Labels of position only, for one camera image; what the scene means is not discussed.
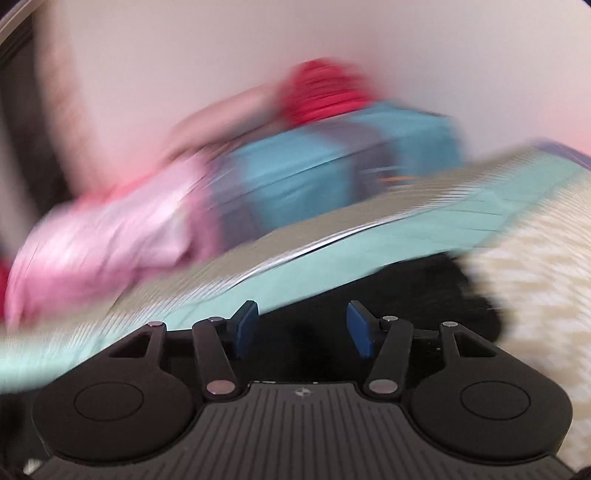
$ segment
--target bed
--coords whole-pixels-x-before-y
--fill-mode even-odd
[[[454,251],[503,307],[502,347],[569,393],[574,420],[560,456],[579,468],[591,459],[588,161],[538,144],[277,229],[207,264],[2,338],[0,389],[43,385],[149,320],[183,329],[231,314],[244,299],[268,312],[392,262]]]

